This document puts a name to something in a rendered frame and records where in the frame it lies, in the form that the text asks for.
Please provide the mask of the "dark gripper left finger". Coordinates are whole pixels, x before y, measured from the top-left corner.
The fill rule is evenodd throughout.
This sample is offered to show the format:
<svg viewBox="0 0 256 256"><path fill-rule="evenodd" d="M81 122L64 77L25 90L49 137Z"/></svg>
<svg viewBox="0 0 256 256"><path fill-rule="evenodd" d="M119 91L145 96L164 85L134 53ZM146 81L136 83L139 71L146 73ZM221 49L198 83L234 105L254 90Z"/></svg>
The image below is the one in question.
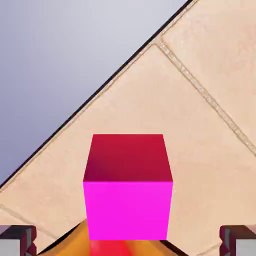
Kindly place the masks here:
<svg viewBox="0 0 256 256"><path fill-rule="evenodd" d="M37 256L34 225L0 225L0 256Z"/></svg>

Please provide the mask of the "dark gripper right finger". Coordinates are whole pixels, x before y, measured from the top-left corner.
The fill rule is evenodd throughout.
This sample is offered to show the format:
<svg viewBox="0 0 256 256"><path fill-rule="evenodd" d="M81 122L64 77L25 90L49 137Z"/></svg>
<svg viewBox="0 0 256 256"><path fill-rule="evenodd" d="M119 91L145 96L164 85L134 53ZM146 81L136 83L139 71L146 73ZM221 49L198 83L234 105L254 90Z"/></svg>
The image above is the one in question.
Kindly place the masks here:
<svg viewBox="0 0 256 256"><path fill-rule="evenodd" d="M256 224L222 225L219 256L256 256Z"/></svg>

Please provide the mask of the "small magenta cube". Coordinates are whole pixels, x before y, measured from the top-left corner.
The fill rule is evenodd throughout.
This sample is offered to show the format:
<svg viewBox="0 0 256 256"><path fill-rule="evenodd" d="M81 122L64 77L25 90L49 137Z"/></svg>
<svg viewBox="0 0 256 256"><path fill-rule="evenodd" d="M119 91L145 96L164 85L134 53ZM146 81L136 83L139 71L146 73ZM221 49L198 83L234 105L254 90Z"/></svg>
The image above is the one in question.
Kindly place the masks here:
<svg viewBox="0 0 256 256"><path fill-rule="evenodd" d="M165 240L173 177L162 134L94 134L83 178L91 240Z"/></svg>

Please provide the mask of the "large orange box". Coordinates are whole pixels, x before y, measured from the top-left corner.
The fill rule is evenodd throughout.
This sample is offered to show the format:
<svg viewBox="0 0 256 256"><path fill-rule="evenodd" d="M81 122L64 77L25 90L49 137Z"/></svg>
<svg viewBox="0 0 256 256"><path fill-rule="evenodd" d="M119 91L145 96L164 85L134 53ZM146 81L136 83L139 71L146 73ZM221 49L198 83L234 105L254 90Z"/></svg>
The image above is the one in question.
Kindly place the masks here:
<svg viewBox="0 0 256 256"><path fill-rule="evenodd" d="M37 256L189 256L167 240L90 240L87 220Z"/></svg>

